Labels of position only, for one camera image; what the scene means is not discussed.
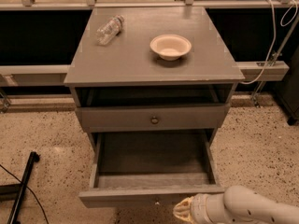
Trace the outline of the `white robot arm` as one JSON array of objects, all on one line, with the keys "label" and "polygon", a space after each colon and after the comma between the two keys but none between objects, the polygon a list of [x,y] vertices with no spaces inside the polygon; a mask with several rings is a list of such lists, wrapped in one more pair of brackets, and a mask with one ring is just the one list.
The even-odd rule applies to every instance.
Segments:
[{"label": "white robot arm", "polygon": [[299,224],[297,206],[243,186],[231,186],[222,194],[198,193],[178,203],[173,214],[189,224]]}]

